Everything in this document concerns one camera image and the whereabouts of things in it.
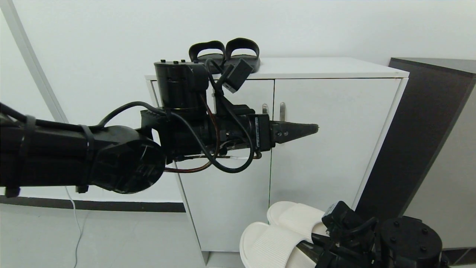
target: white slide sandal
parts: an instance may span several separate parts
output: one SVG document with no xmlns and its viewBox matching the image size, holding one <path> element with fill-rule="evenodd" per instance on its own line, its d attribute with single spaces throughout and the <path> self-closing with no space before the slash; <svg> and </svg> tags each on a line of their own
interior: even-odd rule
<svg viewBox="0 0 476 268">
<path fill-rule="evenodd" d="M 303 240 L 284 227 L 252 223 L 241 235 L 241 261 L 246 268 L 314 268 L 316 263 L 296 247 Z"/>
<path fill-rule="evenodd" d="M 324 211 L 289 201 L 279 201 L 269 207 L 266 216 L 271 225 L 293 230 L 312 243 L 311 234 L 327 236 L 327 227 L 322 223 Z"/>
</svg>

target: white cord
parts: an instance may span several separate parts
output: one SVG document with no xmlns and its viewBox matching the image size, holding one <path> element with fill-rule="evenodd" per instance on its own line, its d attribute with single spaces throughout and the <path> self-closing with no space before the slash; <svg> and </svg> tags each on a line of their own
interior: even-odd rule
<svg viewBox="0 0 476 268">
<path fill-rule="evenodd" d="M 76 220 L 76 224 L 78 225 L 78 230 L 79 230 L 79 238 L 78 238 L 78 242 L 76 244 L 76 250 L 74 252 L 74 259 L 75 260 L 74 260 L 74 267 L 73 268 L 76 268 L 76 266 L 78 265 L 78 246 L 79 246 L 79 241 L 81 241 L 81 237 L 83 236 L 83 231 L 81 230 L 81 227 L 79 226 L 78 217 L 76 216 L 76 204 L 74 203 L 73 198 L 71 198 L 71 196 L 69 195 L 68 187 L 65 186 L 64 188 L 66 189 L 66 194 L 68 194 L 69 200 L 73 204 L 74 219 Z"/>
</svg>

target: black robotic arm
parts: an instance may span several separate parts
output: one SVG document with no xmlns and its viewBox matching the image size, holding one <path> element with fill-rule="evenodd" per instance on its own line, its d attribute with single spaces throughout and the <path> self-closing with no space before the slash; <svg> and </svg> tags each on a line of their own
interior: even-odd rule
<svg viewBox="0 0 476 268">
<path fill-rule="evenodd" d="M 251 72 L 240 61 L 215 81 L 206 65 L 194 62 L 155 64 L 162 107 L 143 102 L 126 104 L 98 125 L 84 126 L 37 120 L 1 104 L 0 186 L 7 197 L 18 196 L 21 186 L 76 186 L 84 193 L 89 185 L 132 194 L 153 185 L 165 172 L 192 173 L 211 165 L 237 173 L 261 152 L 316 133 L 316 124 L 274 122 L 246 105 L 233 105 L 222 86 L 236 92 Z M 207 105 L 211 83 L 216 113 Z M 143 106 L 140 129 L 106 124 L 120 112 Z M 157 130 L 161 145 L 153 141 Z M 228 151 L 249 148 L 246 162 L 229 168 L 217 161 Z M 173 169 L 172 161 L 204 157 L 209 162 L 194 169 Z"/>
</svg>

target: black slipper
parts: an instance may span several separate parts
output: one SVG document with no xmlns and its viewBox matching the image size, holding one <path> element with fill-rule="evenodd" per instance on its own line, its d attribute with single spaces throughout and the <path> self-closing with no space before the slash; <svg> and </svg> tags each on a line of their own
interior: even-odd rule
<svg viewBox="0 0 476 268">
<path fill-rule="evenodd" d="M 246 55 L 246 54 L 234 55 L 234 56 L 231 55 L 231 53 L 234 50 L 242 49 L 242 48 L 253 50 L 256 53 L 256 56 Z M 248 63 L 251 67 L 253 67 L 252 73 L 257 72 L 259 69 L 259 64 L 260 64 L 259 47 L 254 41 L 250 39 L 236 38 L 231 40 L 230 42 L 227 43 L 227 48 L 225 49 L 225 55 L 226 55 L 225 68 L 230 64 L 232 65 L 237 64 L 240 59 L 244 59 L 246 63 Z"/>
<path fill-rule="evenodd" d="M 219 49 L 222 51 L 222 53 L 211 53 L 199 56 L 198 53 L 205 49 Z M 216 63 L 218 63 L 218 65 L 222 65 L 223 61 L 225 60 L 225 46 L 220 41 L 197 43 L 190 47 L 190 49 L 188 50 L 188 55 L 190 57 L 190 60 L 193 62 L 198 61 L 200 63 L 205 63 L 207 59 L 213 59 Z M 210 71 L 213 74 L 220 73 L 220 71 L 217 70 L 212 64 L 210 65 Z"/>
</svg>

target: metal handle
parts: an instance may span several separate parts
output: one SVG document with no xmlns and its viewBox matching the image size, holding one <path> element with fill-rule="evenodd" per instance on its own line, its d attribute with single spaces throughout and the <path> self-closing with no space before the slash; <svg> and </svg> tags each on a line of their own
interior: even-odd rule
<svg viewBox="0 0 476 268">
<path fill-rule="evenodd" d="M 266 103 L 263 103 L 262 108 L 263 108 L 263 113 L 268 114 L 268 105 Z"/>
<path fill-rule="evenodd" d="M 279 120 L 283 122 L 286 120 L 286 103 L 279 104 Z"/>
</svg>

